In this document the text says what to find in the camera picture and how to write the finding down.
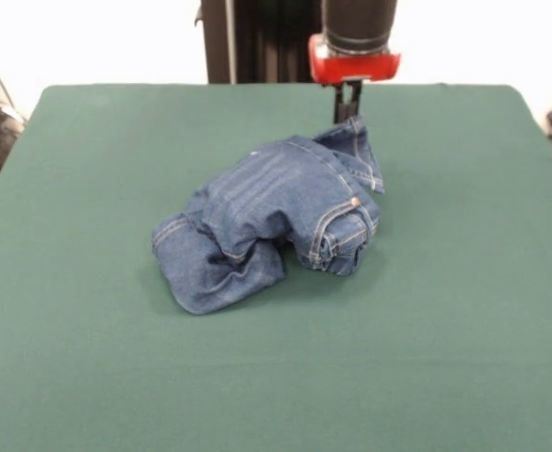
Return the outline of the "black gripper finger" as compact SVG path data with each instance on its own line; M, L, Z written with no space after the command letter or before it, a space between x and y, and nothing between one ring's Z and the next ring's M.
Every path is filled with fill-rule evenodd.
M345 97L346 83L334 87L334 122L342 123L348 117L348 104Z
M349 101L349 115L351 117L357 116L360 106L360 100L362 95L363 82L353 81L350 84L351 87L351 97Z

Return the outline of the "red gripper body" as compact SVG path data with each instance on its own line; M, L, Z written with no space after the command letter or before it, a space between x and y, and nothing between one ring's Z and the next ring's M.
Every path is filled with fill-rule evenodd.
M348 55L332 50L323 34L314 34L308 42L310 73L323 86L337 86L356 80L390 80L398 72L401 54L377 53Z

